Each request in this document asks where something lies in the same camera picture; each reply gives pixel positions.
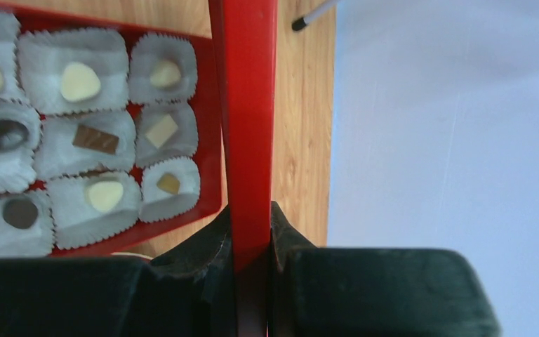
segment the red bar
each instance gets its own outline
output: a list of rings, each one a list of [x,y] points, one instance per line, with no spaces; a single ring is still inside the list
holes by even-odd
[[[209,0],[222,99],[239,336],[265,336],[276,0]]]

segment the wooden table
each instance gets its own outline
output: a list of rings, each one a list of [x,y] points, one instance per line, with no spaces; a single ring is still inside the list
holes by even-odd
[[[207,0],[9,2],[211,36]],[[335,11],[300,33],[293,33],[290,25],[321,2],[279,0],[273,158],[273,199],[317,245],[327,240]],[[163,234],[131,251],[159,255],[213,218]]]

